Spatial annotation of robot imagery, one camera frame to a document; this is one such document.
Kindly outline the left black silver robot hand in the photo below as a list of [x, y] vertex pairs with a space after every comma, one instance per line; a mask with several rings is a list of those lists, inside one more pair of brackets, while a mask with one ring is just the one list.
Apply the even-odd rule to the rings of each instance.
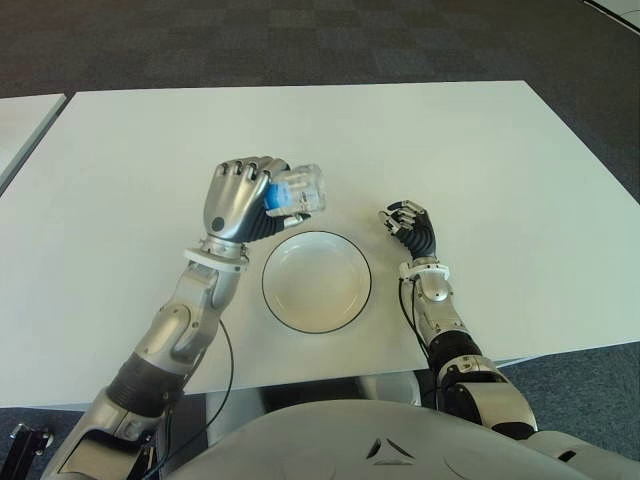
[[289, 169], [282, 159], [249, 157], [219, 164], [204, 204], [208, 235], [232, 243], [250, 243], [298, 226], [306, 213], [271, 217], [265, 195], [272, 177]]

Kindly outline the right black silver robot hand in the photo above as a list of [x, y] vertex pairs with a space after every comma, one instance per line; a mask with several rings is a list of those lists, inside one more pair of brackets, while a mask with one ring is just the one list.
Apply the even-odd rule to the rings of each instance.
[[413, 260], [436, 257], [435, 231], [424, 207], [410, 200], [397, 201], [379, 211], [378, 217]]

